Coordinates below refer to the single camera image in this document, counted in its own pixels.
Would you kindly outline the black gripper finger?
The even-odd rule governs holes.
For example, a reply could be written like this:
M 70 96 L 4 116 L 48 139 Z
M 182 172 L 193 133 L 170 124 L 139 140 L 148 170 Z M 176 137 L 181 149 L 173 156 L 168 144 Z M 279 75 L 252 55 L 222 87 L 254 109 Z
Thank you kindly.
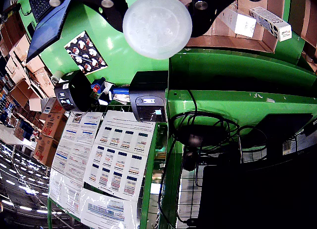
M 196 38 L 205 34 L 217 16 L 234 1 L 235 0 L 192 0 L 188 4 L 188 11 L 192 19 L 191 37 Z
M 76 0 L 99 13 L 115 30 L 122 32 L 123 18 L 128 9 L 126 0 Z

